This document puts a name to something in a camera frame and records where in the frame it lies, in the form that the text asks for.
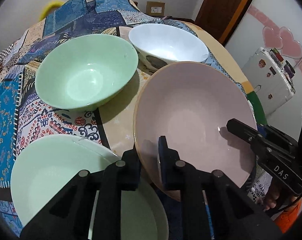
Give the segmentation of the right hand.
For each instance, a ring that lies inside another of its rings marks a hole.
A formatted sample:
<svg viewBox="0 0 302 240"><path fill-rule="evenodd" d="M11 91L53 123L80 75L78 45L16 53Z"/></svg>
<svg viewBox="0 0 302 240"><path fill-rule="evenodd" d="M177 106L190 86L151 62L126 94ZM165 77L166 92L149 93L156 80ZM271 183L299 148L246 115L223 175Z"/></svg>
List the right hand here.
<svg viewBox="0 0 302 240"><path fill-rule="evenodd" d="M273 209L276 207L276 201L280 196L278 184L275 179L272 179L272 182L268 188L267 194L263 201L264 210Z"/></svg>

